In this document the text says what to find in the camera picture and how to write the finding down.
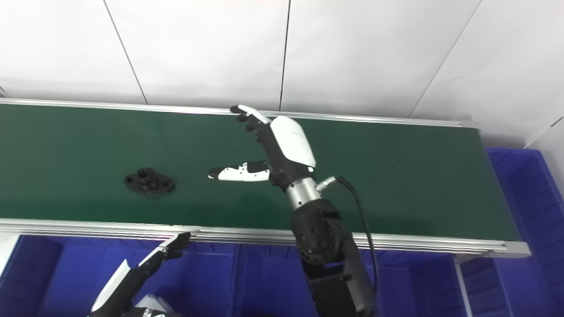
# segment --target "silver metal joint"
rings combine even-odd
[[[323,181],[321,181],[319,184],[315,186],[315,190],[318,192],[322,192],[326,190],[327,187],[329,187],[329,185],[333,184],[336,181],[337,179],[335,178],[335,176],[325,178]]]
[[[310,177],[293,182],[286,189],[286,193],[290,198],[293,210],[298,209],[309,201],[321,198],[321,194],[315,189],[314,179]]]

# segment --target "robotic finger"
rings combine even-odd
[[[174,235],[157,246],[134,268],[129,267],[126,259],[121,262],[98,295],[89,317],[180,316],[178,314],[163,315],[159,311],[153,313],[153,310],[143,307],[131,307],[131,300],[163,262],[182,256],[182,250],[188,247],[190,238],[190,232]]]
[[[226,168],[211,168],[208,178],[231,180],[234,182],[263,182],[268,180],[270,169],[266,161],[246,162],[241,165],[230,165]]]

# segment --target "black robotic finger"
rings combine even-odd
[[[232,105],[232,106],[229,108],[229,111],[231,111],[231,112],[233,112],[233,113],[244,113],[244,111],[239,108],[239,105],[238,105],[238,104]]]
[[[268,169],[265,160],[247,162],[247,171],[249,173],[259,173]]]
[[[167,259],[167,260],[170,260],[170,259],[177,259],[177,258],[180,258],[180,257],[182,257],[182,251],[173,251],[173,252],[169,252],[169,253],[166,255],[166,259]]]
[[[245,126],[245,131],[246,132],[252,132],[252,131],[261,131],[263,130],[266,125],[263,124],[262,122],[260,122],[259,119],[257,119],[255,116],[247,116],[247,121],[249,122],[246,126]]]
[[[183,232],[179,234],[177,238],[174,239],[174,241],[172,241],[169,245],[166,246],[166,248],[169,250],[169,254],[172,254],[175,251],[180,251],[180,253],[182,253],[182,250],[188,248],[191,237],[192,234],[190,232]]]
[[[249,121],[249,118],[246,116],[246,114],[241,113],[235,117],[235,120],[237,120],[237,122],[245,122]]]

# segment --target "black mechanical part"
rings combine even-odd
[[[169,245],[166,246],[165,260],[177,259],[181,257],[182,250],[188,248],[191,237],[192,234],[189,231],[182,232],[181,234],[179,234],[177,238],[174,239],[174,241],[172,241],[171,243],[169,243]]]
[[[170,177],[159,174],[152,168],[140,168],[137,173],[126,175],[124,183],[130,190],[144,195],[170,192],[175,187]]]
[[[343,241],[345,260],[336,266],[313,265],[302,259],[303,271],[322,317],[374,316],[368,274],[352,237]]]
[[[341,244],[346,236],[339,212],[327,199],[305,203],[294,211],[290,228],[302,258],[313,265],[343,260]]]
[[[335,207],[326,199],[310,201],[294,211],[291,228],[319,315],[373,316],[370,279]]]
[[[230,110],[233,113],[242,113],[241,109],[236,105],[231,107]],[[259,140],[265,149],[270,167],[269,180],[272,185],[280,187],[283,192],[286,192],[288,186],[297,180],[308,177],[315,179],[315,174],[309,171],[309,166],[288,160],[284,156],[270,128],[270,124],[263,123],[253,115],[246,118],[249,122],[247,127],[252,127],[252,130],[258,131],[255,140]]]
[[[235,117],[235,119],[237,120],[237,122],[245,122],[248,120],[246,114],[244,113],[238,114],[237,117]]]
[[[253,161],[247,162],[247,171],[249,173],[258,173],[268,169],[266,161]]]

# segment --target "cable connector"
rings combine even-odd
[[[328,177],[315,186],[317,192],[322,192],[327,189],[331,184],[337,181],[335,176]]]

